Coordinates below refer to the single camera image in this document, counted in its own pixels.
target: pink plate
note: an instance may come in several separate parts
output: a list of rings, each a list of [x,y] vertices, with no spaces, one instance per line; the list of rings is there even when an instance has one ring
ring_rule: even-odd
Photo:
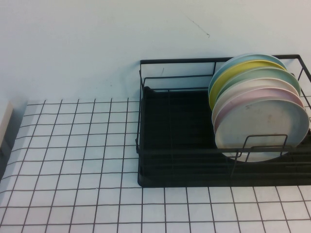
[[[303,103],[301,99],[295,95],[293,92],[282,88],[262,88],[244,92],[243,94],[232,98],[227,101],[226,104],[219,111],[215,119],[214,132],[216,133],[220,123],[223,118],[234,108],[246,104],[247,102],[252,102],[254,100],[289,100],[303,108]]]

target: white wall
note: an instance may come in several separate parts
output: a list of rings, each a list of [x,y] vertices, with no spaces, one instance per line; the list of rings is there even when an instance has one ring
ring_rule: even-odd
[[[133,97],[140,59],[300,53],[311,69],[310,9],[307,0],[1,0],[0,95]]]

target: plate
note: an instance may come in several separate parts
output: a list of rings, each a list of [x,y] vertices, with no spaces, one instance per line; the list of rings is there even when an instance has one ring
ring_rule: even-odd
[[[274,79],[281,79],[285,82],[288,82],[291,84],[298,92],[298,95],[300,96],[300,86],[298,80],[295,78],[294,75],[290,74],[289,72],[275,68],[275,67],[259,67],[247,70],[243,73],[240,73],[231,79],[229,79],[220,90],[217,98],[226,91],[230,86],[234,85],[237,82],[240,82],[245,79],[251,79],[254,77],[269,77]]]
[[[255,101],[255,100],[263,100],[263,99],[275,99],[275,98],[282,98],[282,100],[289,100],[301,106],[303,108],[303,103],[297,95],[294,93],[282,89],[282,88],[261,88],[250,90],[244,92],[240,95],[237,95],[230,100],[228,100],[218,112],[215,118],[214,123],[214,132],[217,132],[217,129],[222,122],[223,118],[234,108],[240,106],[241,104],[247,104],[248,102]]]
[[[279,99],[255,100],[243,104],[227,114],[215,134],[218,148],[242,148],[249,135],[287,134],[286,146],[296,147],[306,136],[309,129],[309,118],[298,104]],[[250,137],[245,145],[274,146],[283,145],[284,136]],[[235,153],[224,153],[235,156]],[[253,152],[248,162],[270,160],[280,156],[280,152]],[[244,161],[247,153],[242,153],[238,161]]]
[[[244,72],[248,69],[256,68],[256,67],[277,67],[280,69],[284,69],[281,65],[269,62],[266,60],[252,60],[247,62],[238,63],[235,66],[230,67],[226,71],[224,71],[218,79],[215,81],[213,87],[210,90],[209,94],[209,106],[211,109],[214,108],[216,97],[218,96],[218,93],[220,92],[223,85],[233,76]]]
[[[231,66],[234,66],[238,63],[241,62],[246,62],[246,61],[250,61],[250,60],[267,60],[267,61],[271,61],[274,63],[279,64],[280,66],[282,66],[285,70],[286,67],[285,65],[276,57],[271,56],[271,55],[267,55],[267,54],[257,54],[257,53],[248,53],[248,54],[242,54],[240,56],[236,56],[231,58],[230,60],[226,61],[220,68],[219,70],[217,70],[215,72],[215,74],[213,75],[213,78],[210,81],[209,87],[208,87],[208,96],[210,93],[210,90],[212,88],[212,86],[214,85],[215,81],[217,80],[217,78],[228,68],[230,68]]]
[[[244,92],[256,90],[256,89],[268,88],[268,87],[282,88],[282,89],[292,92],[296,96],[299,96],[298,92],[292,85],[280,79],[254,77],[251,79],[242,80],[230,86],[217,99],[217,102],[212,112],[213,125],[214,125],[217,114],[219,113],[219,111],[221,110],[221,108],[227,101],[230,101],[230,99],[233,99],[236,96]]]

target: black dish rack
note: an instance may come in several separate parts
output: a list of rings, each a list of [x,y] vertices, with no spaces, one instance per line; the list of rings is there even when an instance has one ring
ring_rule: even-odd
[[[300,55],[275,55],[293,59],[311,82]],[[311,133],[296,148],[283,145],[261,148],[218,149],[214,141],[208,105],[208,77],[225,58],[169,59],[140,61],[140,101],[136,150],[138,183],[142,187],[189,186],[276,186],[311,184]],[[203,75],[142,77],[144,65],[212,64],[212,73]],[[206,77],[205,86],[150,88],[149,81],[161,82]],[[302,96],[311,108],[302,90]],[[280,157],[264,162],[240,162],[242,152],[280,152]],[[233,158],[223,155],[234,152]]]

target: countertop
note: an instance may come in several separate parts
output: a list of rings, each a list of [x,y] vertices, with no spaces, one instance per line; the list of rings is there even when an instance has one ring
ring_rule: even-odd
[[[311,186],[141,188],[137,100],[27,106],[0,233],[309,233]]]

